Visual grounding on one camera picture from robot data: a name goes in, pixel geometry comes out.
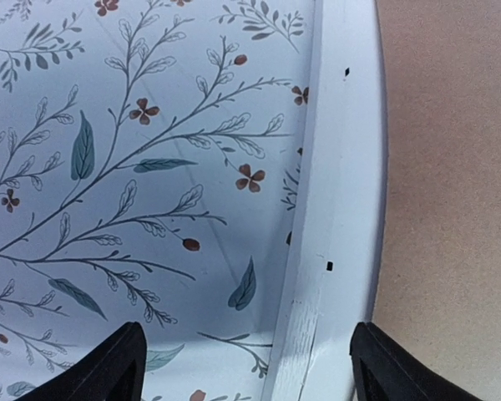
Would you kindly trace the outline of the white picture frame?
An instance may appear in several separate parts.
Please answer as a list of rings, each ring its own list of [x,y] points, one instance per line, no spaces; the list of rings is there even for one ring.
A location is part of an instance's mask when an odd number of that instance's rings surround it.
[[[373,1],[319,1],[286,276],[265,400],[349,400],[349,344],[372,315],[387,182],[382,45]]]

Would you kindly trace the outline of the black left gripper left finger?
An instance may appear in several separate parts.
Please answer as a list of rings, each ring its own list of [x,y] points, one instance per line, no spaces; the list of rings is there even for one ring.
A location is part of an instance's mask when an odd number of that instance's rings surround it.
[[[140,401],[147,356],[144,330],[127,322],[64,373],[24,395],[25,401]]]

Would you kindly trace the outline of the brown cardboard backing board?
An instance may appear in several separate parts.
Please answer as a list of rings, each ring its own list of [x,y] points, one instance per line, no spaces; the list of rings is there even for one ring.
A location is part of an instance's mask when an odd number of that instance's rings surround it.
[[[381,1],[387,212],[375,323],[501,400],[501,1]]]

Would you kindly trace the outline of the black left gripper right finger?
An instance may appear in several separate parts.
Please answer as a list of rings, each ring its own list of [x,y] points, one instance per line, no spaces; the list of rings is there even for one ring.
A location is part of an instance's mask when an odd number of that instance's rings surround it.
[[[359,400],[479,401],[427,368],[372,322],[356,325],[350,356]]]

